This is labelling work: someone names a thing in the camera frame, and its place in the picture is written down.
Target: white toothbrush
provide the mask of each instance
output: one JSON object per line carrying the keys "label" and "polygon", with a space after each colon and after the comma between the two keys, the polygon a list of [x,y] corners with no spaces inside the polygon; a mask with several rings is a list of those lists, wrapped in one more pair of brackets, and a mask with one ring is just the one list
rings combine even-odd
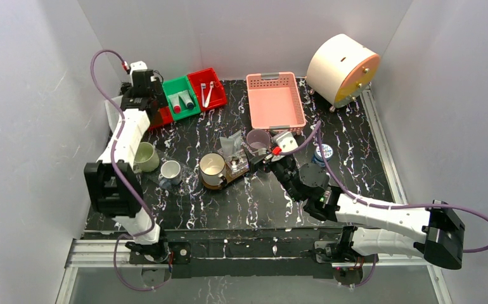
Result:
{"label": "white toothbrush", "polygon": [[203,105],[204,108],[205,106],[205,93],[203,93],[203,90],[207,88],[207,84],[201,84],[201,104]]}
{"label": "white toothbrush", "polygon": [[214,81],[210,82],[210,90],[209,90],[209,95],[207,95],[207,100],[205,101],[205,104],[203,105],[204,108],[207,108],[210,103],[210,93],[212,93],[212,89],[214,88]]}

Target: white wall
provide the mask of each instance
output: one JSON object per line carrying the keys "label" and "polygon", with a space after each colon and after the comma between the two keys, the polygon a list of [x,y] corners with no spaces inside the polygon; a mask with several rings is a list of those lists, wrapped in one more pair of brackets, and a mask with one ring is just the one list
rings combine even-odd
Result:
{"label": "white wall", "polygon": [[[345,33],[382,54],[412,0],[79,0],[100,43],[167,79],[214,67],[222,79],[305,76],[320,45]],[[119,63],[114,63],[120,71]]]}
{"label": "white wall", "polygon": [[[414,1],[373,84],[410,202],[488,214],[488,1]],[[465,248],[487,244],[488,224],[461,217]],[[444,275],[455,303],[488,303],[488,252]]]}
{"label": "white wall", "polygon": [[[83,167],[108,127],[77,1],[0,1],[0,303],[53,303],[89,198]],[[98,63],[107,89],[119,80]]]}

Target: metal frame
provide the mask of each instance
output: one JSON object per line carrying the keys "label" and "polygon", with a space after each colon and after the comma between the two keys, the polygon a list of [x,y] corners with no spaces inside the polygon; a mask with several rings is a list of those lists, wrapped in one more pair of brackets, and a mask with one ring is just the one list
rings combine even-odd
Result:
{"label": "metal frame", "polygon": [[[390,185],[393,199],[396,203],[407,204],[406,195],[402,188],[402,184],[397,174],[394,161],[390,152],[388,142],[386,140],[380,119],[376,114],[375,100],[371,92],[370,86],[360,95],[364,110],[366,112],[375,144],[382,159],[386,178]],[[74,288],[78,268],[81,267],[113,267],[113,249],[115,247],[115,240],[76,240],[72,243],[71,250],[68,256],[65,275],[61,282],[60,292],[58,294],[56,303],[68,303]],[[146,265],[131,265],[129,264],[130,250],[124,246],[124,242],[119,244],[117,248],[117,263],[119,267],[147,267],[147,268],[166,268],[166,265],[146,264]],[[332,267],[350,267],[353,263],[333,263]],[[442,271],[433,265],[430,265],[421,258],[408,258],[407,256],[390,256],[379,255],[379,262],[377,267],[388,266],[414,266],[426,265],[429,271],[429,276],[435,290],[436,297],[439,304],[452,303],[451,297],[447,290]]]}
{"label": "metal frame", "polygon": [[[392,158],[390,151],[390,146],[382,129],[382,124],[380,119],[376,114],[375,99],[373,97],[373,92],[371,90],[371,84],[362,92],[360,95],[365,113],[367,114],[367,121],[371,127],[371,133],[373,133],[373,138],[375,138],[376,148],[382,159],[382,165],[384,166],[384,172],[386,172],[386,178],[390,185],[392,191],[392,196],[394,201],[398,204],[407,205],[408,199],[404,189],[402,188],[401,180],[395,163]],[[436,298],[439,304],[451,304],[451,296],[447,290],[446,281],[442,275],[440,268],[434,265],[427,265],[427,270],[429,271],[429,276],[434,287]]]}

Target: black marble tabletop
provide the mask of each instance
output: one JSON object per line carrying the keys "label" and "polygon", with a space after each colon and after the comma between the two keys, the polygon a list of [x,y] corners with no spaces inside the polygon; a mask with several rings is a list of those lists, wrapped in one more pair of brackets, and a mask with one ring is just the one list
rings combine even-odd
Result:
{"label": "black marble tabletop", "polygon": [[[317,94],[310,96],[304,79],[297,79],[307,124],[301,143],[311,133],[310,126],[323,122],[323,143],[334,155],[329,164],[341,181],[353,192],[392,201],[384,169],[375,146],[361,101],[330,113],[330,104]],[[198,174],[199,159],[221,146],[218,138],[242,131],[245,138],[252,130],[246,82],[222,81],[228,104],[174,122],[145,135],[170,157],[187,164]],[[311,161],[314,146],[297,153],[296,160]],[[178,196],[160,188],[152,180],[142,178],[144,200],[153,210],[156,221],[164,229],[246,229],[338,226],[320,222],[302,211],[302,203],[292,201],[272,173],[257,172],[234,181],[221,191],[208,190],[193,179],[193,191]],[[118,224],[103,215],[89,212],[86,231],[119,231]]]}

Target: green tray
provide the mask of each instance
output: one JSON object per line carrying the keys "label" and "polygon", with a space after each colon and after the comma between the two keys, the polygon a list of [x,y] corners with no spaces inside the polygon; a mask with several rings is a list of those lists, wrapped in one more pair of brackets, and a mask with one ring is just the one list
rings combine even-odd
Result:
{"label": "green tray", "polygon": [[[192,86],[187,76],[182,76],[172,80],[166,80],[162,84],[162,87],[164,89],[165,97],[169,103],[169,110],[171,111],[171,116],[173,116],[173,120],[177,121],[179,119],[201,113],[199,103],[197,102],[197,96],[195,96],[195,93],[193,92]],[[183,101],[179,98],[179,101],[181,102],[181,112],[178,114],[173,113],[173,107],[171,106],[171,103],[169,101],[169,96],[186,90],[188,90],[188,94],[190,94],[190,97],[192,98],[195,106],[193,107],[193,109],[189,110],[186,108]]]}

